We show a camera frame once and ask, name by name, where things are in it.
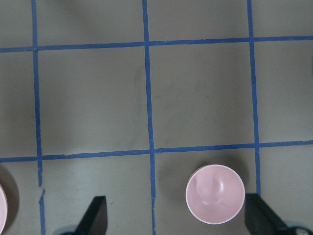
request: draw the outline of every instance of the blue grid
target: blue grid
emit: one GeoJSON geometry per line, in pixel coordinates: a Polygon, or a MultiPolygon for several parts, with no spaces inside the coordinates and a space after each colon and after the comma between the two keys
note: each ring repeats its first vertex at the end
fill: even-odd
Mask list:
{"type": "MultiPolygon", "coordinates": [[[[227,149],[254,149],[255,150],[255,165],[256,165],[256,187],[257,193],[261,194],[261,173],[260,173],[260,148],[281,147],[281,146],[297,146],[297,145],[313,145],[313,140],[309,141],[285,141],[285,142],[268,142],[259,143],[259,127],[258,127],[258,108],[257,108],[257,89],[255,75],[255,42],[275,42],[275,41],[303,41],[313,40],[313,36],[284,36],[284,37],[254,37],[253,35],[253,20],[252,20],[252,3],[247,0],[247,15],[249,37],[243,38],[219,38],[219,39],[200,39],[200,40],[171,40],[171,41],[149,41],[149,26],[148,26],[148,7],[147,0],[142,0],[143,25],[144,25],[144,41],[129,42],[129,43],[106,43],[106,44],[83,44],[83,45],[55,45],[55,46],[39,46],[37,40],[37,12],[36,0],[31,0],[32,9],[32,34],[33,42],[31,47],[12,47],[0,48],[0,53],[32,51],[33,52],[33,71],[34,71],[34,97],[35,97],[35,120],[36,120],[36,157],[13,157],[1,158],[0,163],[8,162],[34,162],[38,164],[38,184],[42,185],[42,167],[44,160],[56,159],[74,159],[74,158],[97,158],[97,157],[113,157],[113,156],[128,156],[128,155],[150,155],[151,167],[151,201],[152,201],[152,234],[156,235],[155,231],[155,154],[173,153],[173,152],[193,152],[193,151],[212,151],[212,150],[227,150],[227,149]],[[152,101],[151,101],[151,81],[150,81],[150,47],[168,46],[168,45],[196,45],[196,44],[217,44],[217,43],[249,43],[250,47],[250,68],[251,68],[251,91],[253,105],[253,123],[254,123],[254,143],[244,144],[229,144],[229,145],[208,145],[208,146],[189,146],[175,148],[155,148],[152,125],[152,101]],[[149,133],[149,149],[146,150],[130,150],[130,151],[113,151],[113,152],[97,152],[97,153],[76,153],[71,155],[42,155],[41,148],[41,131],[40,131],[40,96],[39,96],[39,75],[38,75],[38,51],[43,50],[71,50],[71,49],[91,49],[91,48],[119,48],[119,47],[144,47],[145,48],[145,71],[146,71],[146,95],[147,95],[147,119],[149,133]]],[[[41,234],[45,235],[45,205],[44,205],[43,189],[39,200],[40,205],[40,222],[41,234]]]]}

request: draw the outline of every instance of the bowl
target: bowl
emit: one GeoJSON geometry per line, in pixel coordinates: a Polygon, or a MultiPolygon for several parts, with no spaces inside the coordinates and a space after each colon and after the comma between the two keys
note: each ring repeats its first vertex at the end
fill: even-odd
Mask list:
{"type": "Polygon", "coordinates": [[[7,215],[8,215],[8,203],[6,201],[3,188],[0,185],[0,234],[4,229],[7,215]]]}
{"type": "Polygon", "coordinates": [[[245,201],[240,176],[224,165],[206,165],[195,171],[186,188],[192,215],[207,224],[222,224],[234,218],[245,201]]]}

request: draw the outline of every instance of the gray floor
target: gray floor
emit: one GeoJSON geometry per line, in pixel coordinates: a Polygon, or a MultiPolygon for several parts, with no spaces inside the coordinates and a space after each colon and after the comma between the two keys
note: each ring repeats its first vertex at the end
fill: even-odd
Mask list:
{"type": "MultiPolygon", "coordinates": [[[[249,37],[245,0],[147,4],[150,41],[249,37]]],[[[144,41],[141,0],[36,6],[39,46],[144,41]]],[[[312,12],[311,0],[253,0],[254,36],[312,36],[312,12]]],[[[0,1],[0,32],[0,52],[33,46],[30,0],[0,1]]],[[[254,49],[260,143],[313,140],[312,37],[255,42],[254,49]]],[[[33,53],[19,50],[0,53],[0,184],[10,206],[3,234],[41,234],[43,190],[47,235],[73,229],[96,195],[107,196],[107,234],[152,234],[145,47],[38,51],[41,187],[33,53]],[[146,152],[48,160],[130,150],[146,152]]],[[[150,66],[155,148],[254,143],[248,41],[152,46],[150,66]]],[[[247,235],[243,210],[223,225],[204,224],[189,212],[184,190],[198,167],[224,164],[256,192],[251,146],[156,153],[156,234],[247,235]]],[[[283,220],[311,229],[312,165],[312,144],[260,149],[262,197],[283,220]]]]}

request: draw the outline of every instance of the black object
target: black object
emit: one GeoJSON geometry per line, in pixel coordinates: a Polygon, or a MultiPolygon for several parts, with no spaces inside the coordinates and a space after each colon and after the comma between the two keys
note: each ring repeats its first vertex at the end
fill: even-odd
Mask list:
{"type": "Polygon", "coordinates": [[[107,228],[107,200],[98,196],[93,198],[75,232],[62,235],[105,235],[107,228]]]}
{"type": "Polygon", "coordinates": [[[306,228],[289,228],[256,193],[246,193],[245,224],[251,235],[313,235],[306,228]]]}

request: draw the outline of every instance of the pink cup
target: pink cup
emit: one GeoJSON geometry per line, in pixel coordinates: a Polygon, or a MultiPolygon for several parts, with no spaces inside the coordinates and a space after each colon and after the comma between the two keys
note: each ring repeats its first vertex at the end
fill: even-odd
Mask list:
{"type": "Polygon", "coordinates": [[[3,188],[0,185],[0,234],[4,229],[7,214],[8,214],[8,204],[6,201],[3,188]]]}
{"type": "Polygon", "coordinates": [[[190,177],[186,202],[192,215],[207,224],[223,224],[234,218],[245,200],[240,176],[224,165],[206,165],[190,177]]]}

